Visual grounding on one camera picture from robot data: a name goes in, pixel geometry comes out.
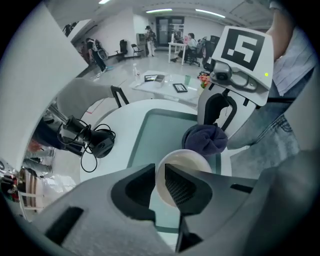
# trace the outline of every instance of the person sitting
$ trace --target person sitting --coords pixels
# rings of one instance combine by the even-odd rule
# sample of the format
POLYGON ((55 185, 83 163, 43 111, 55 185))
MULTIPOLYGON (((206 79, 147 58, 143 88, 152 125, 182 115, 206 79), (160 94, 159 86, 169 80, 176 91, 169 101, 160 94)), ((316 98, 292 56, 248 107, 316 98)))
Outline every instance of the person sitting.
POLYGON ((181 50, 179 52, 179 54, 178 54, 178 57, 172 58, 171 61, 172 62, 176 62, 178 58, 182 59, 182 57, 184 55, 184 61, 186 62, 190 52, 192 50, 196 49, 196 48, 197 48, 197 41, 195 40, 195 34, 194 33, 189 33, 188 34, 188 44, 187 44, 186 49, 185 49, 185 54, 184 54, 184 51, 181 50))

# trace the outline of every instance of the ceiling light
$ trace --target ceiling light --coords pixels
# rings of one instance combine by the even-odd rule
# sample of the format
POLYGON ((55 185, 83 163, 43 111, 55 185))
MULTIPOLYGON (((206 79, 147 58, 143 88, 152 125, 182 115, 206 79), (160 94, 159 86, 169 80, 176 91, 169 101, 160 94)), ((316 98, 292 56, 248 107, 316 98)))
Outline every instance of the ceiling light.
POLYGON ((104 5, 106 2, 109 2, 110 0, 101 0, 100 2, 99 2, 99 4, 100 5, 104 5))
POLYGON ((218 14, 218 13, 214 13, 214 12, 211 12, 211 11, 207 11, 207 10, 200 10, 200 9, 195 9, 197 12, 202 12, 202 13, 206 13, 206 14, 212 14, 212 15, 216 15, 216 16, 219 16, 221 18, 225 18, 226 16, 223 16, 221 14, 218 14))
POLYGON ((148 11, 146 11, 146 13, 147 14, 152 14, 152 13, 169 12, 169 11, 172 11, 172 9, 148 10, 148 11))

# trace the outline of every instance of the metal rod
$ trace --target metal rod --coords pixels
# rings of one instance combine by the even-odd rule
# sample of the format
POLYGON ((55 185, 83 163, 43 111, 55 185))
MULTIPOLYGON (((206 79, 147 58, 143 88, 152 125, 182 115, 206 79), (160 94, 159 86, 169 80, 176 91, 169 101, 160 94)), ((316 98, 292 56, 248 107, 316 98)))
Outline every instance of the metal rod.
POLYGON ((55 105, 51 104, 48 107, 48 110, 52 115, 54 115, 61 123, 66 124, 68 121, 68 118, 62 114, 55 105))

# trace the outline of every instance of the person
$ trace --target person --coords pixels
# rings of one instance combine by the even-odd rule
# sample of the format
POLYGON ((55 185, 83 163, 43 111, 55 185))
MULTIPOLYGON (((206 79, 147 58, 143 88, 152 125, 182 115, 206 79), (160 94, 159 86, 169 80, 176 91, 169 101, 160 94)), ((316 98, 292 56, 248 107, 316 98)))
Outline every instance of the person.
MULTIPOLYGON (((304 32, 289 13, 272 1, 271 28, 274 67, 269 97, 296 98, 309 81, 317 55, 304 32)), ((299 152, 299 145, 284 113, 288 103, 267 102, 256 109, 246 123, 230 138, 227 148, 250 146, 231 156, 232 176, 257 179, 267 168, 275 167, 299 152)))
POLYGON ((42 175, 42 173, 52 174, 53 170, 50 165, 41 164, 32 159, 54 157, 54 156, 55 156, 55 151, 53 149, 42 150, 42 146, 39 143, 37 143, 34 139, 32 139, 24 155, 24 160, 22 165, 25 168, 30 168, 36 172, 40 172, 41 173, 40 176, 42 175))
POLYGON ((189 33, 188 34, 188 44, 186 46, 186 49, 185 49, 185 53, 183 50, 181 50, 179 53, 178 53, 178 57, 176 58, 172 58, 171 61, 172 62, 176 62, 178 58, 181 58, 183 57, 184 55, 184 61, 186 62, 187 59, 188 59, 188 55, 190 54, 190 52, 194 49, 197 48, 197 41, 195 40, 195 34, 194 33, 189 33))
POLYGON ((84 60, 86 61, 86 63, 90 64, 90 55, 84 41, 81 42, 81 54, 84 60))
POLYGON ((147 30, 147 32, 145 33, 145 40, 149 51, 148 57, 154 57, 156 34, 152 31, 150 26, 146 26, 145 29, 147 30))
POLYGON ((98 49, 97 49, 95 40, 91 38, 87 38, 85 41, 86 41, 86 47, 88 49, 90 59, 94 59, 95 63, 99 66, 102 72, 107 71, 108 68, 106 64, 98 54, 98 49))

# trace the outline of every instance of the plastic bottle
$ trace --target plastic bottle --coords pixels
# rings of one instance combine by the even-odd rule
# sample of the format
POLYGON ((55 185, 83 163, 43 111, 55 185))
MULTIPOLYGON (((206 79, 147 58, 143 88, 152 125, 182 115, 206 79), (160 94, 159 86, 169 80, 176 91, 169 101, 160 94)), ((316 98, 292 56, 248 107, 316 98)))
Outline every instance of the plastic bottle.
POLYGON ((141 80, 140 80, 140 70, 137 67, 137 63, 133 64, 133 76, 134 80, 136 82, 136 85, 141 85, 141 80))

